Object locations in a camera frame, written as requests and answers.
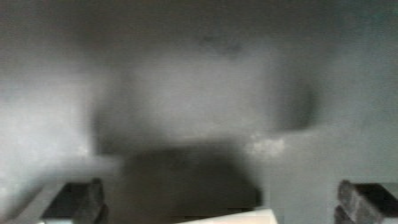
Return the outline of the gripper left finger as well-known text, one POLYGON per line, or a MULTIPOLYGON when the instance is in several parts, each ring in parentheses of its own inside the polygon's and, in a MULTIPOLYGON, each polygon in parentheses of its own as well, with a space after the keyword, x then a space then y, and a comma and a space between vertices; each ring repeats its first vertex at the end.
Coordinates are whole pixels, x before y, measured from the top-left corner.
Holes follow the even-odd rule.
POLYGON ((55 195, 41 215, 44 224, 105 224, 107 204, 103 182, 69 182, 55 195))

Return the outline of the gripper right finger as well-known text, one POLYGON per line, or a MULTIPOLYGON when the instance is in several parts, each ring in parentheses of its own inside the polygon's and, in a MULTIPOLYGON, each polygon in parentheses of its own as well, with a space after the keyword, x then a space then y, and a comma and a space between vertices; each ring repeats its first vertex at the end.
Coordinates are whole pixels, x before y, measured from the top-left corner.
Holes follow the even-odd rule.
POLYGON ((354 183, 338 186, 334 224, 398 224, 398 183, 354 183))

